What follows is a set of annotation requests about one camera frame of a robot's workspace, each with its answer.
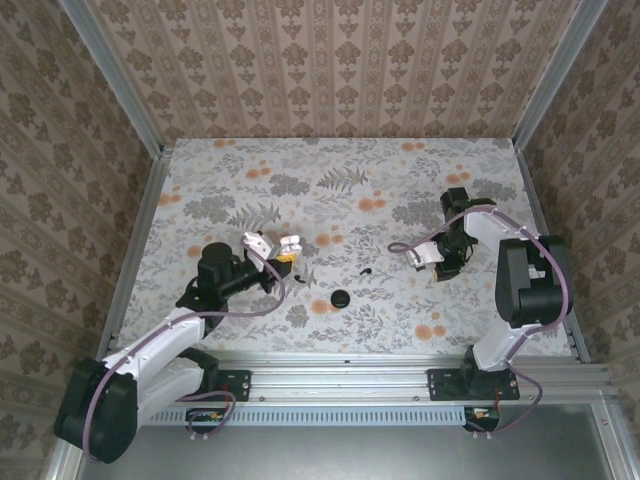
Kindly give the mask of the floral patterned table cover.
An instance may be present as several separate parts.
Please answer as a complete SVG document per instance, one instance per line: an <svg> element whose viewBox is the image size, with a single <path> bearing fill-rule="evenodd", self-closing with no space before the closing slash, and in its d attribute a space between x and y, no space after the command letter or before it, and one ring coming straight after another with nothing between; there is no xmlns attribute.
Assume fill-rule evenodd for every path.
<svg viewBox="0 0 640 480"><path fill-rule="evenodd" d="M439 227L440 196L463 187L533 224L507 139L183 139L164 181L126 316L126 346L158 325L196 275L212 242L299 235L302 253L273 313L227 317L211 350L460 354L498 320L496 254L479 245L456 278L436 282L390 253ZM371 275L360 275L365 268ZM300 275L306 283L294 279ZM346 290L344 309L331 305ZM232 312L260 312L276 294L252 288Z"/></svg>

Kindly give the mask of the black controller board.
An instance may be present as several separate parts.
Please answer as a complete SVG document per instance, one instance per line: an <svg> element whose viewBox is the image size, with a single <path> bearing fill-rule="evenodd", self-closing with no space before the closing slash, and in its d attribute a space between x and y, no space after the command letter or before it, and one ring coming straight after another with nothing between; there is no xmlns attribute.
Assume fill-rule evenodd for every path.
<svg viewBox="0 0 640 480"><path fill-rule="evenodd" d="M493 432L498 427L500 414L495 407L465 407L464 418L463 428L466 431Z"/></svg>
<svg viewBox="0 0 640 480"><path fill-rule="evenodd" d="M191 434L209 435L223 422L226 414L223 408L188 409L185 414L186 428Z"/></svg>

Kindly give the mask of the grey metal panel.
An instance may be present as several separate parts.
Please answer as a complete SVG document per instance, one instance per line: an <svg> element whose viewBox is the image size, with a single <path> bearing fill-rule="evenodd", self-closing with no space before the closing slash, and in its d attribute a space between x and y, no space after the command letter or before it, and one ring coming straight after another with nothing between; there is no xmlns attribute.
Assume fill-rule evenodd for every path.
<svg viewBox="0 0 640 480"><path fill-rule="evenodd" d="M586 423L475 439L459 428L235 427L207 440L142 430L80 480L613 480Z"/></svg>

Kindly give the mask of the aluminium side rail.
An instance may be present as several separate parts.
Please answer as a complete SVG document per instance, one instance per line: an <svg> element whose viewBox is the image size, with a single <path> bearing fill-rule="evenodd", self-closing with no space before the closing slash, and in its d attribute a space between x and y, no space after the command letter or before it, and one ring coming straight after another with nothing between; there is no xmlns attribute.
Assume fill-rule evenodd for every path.
<svg viewBox="0 0 640 480"><path fill-rule="evenodd" d="M516 149L515 153L536 227L540 233L547 235L550 233L549 227L538 199L524 153L521 149ZM588 353L586 342L582 335L578 318L576 317L575 309L572 309L571 313L567 315L563 323L571 351L575 355L576 359L581 363L590 363L591 357Z"/></svg>
<svg viewBox="0 0 640 480"><path fill-rule="evenodd" d="M169 171L173 146L164 146L160 155L152 161L140 207L131 232L131 238L104 324L96 359L109 354L117 343L119 330L124 322L131 293L151 229L157 203Z"/></svg>

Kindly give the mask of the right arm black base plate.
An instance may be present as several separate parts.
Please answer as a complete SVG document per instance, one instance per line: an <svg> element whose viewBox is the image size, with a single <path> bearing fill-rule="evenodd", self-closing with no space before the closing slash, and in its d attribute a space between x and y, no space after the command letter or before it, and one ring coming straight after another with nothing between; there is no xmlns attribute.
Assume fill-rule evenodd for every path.
<svg viewBox="0 0 640 480"><path fill-rule="evenodd" d="M466 375L460 369L430 369L427 379L432 401L520 399L518 382L509 370Z"/></svg>

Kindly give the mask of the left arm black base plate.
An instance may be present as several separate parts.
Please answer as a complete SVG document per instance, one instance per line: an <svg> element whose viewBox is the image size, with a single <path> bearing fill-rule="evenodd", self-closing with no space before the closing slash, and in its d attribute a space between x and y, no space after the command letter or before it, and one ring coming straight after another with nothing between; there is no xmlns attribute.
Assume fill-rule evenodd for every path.
<svg viewBox="0 0 640 480"><path fill-rule="evenodd" d="M250 370L215 370L206 372L197 390L185 394L193 401L225 401L224 395L214 396L215 391L232 393L237 402L246 402L251 389L252 372Z"/></svg>

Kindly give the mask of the aluminium mounting rail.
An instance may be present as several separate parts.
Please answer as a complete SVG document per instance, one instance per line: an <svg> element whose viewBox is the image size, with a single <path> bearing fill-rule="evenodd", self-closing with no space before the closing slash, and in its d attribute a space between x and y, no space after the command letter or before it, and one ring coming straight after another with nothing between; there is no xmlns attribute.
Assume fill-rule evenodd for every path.
<svg viewBox="0 0 640 480"><path fill-rule="evenodd" d="M427 372L457 368L459 355L213 351L224 370L252 372L250 404L427 404ZM572 357L520 356L522 374L539 382L549 405L616 397L607 368Z"/></svg>

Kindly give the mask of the aluminium frame post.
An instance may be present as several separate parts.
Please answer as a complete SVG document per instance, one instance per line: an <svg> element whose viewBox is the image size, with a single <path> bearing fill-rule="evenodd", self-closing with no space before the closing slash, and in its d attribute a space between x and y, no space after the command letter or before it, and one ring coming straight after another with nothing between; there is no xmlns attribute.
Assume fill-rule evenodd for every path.
<svg viewBox="0 0 640 480"><path fill-rule="evenodd" d="M94 62L153 160L161 157L164 142L147 113L142 97L128 78L122 62L92 12L87 0L59 0Z"/></svg>
<svg viewBox="0 0 640 480"><path fill-rule="evenodd" d="M514 130L512 143L517 153L522 153L531 140L607 3L580 0Z"/></svg>

